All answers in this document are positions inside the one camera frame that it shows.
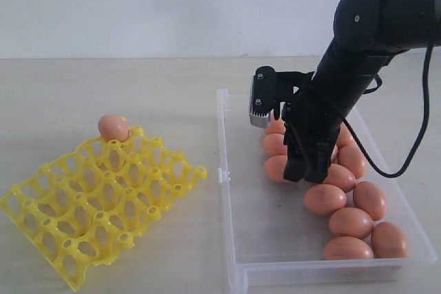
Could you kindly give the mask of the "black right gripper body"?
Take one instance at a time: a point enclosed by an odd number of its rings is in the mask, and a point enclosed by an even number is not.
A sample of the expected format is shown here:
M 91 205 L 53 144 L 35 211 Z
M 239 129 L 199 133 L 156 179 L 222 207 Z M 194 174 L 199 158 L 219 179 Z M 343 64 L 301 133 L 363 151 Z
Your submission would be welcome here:
M 340 126 L 335 112 L 310 87 L 312 73 L 276 73 L 275 118 L 285 124 L 290 160 L 331 160 Z

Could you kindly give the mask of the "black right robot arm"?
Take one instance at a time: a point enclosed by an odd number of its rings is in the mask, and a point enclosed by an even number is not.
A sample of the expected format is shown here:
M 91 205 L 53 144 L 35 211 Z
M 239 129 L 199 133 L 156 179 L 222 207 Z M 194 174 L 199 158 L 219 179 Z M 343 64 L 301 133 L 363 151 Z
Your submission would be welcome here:
M 429 69 L 440 44 L 440 0 L 340 0 L 334 37 L 315 72 L 280 73 L 285 180 L 325 181 L 347 115 L 397 55 L 423 48 Z

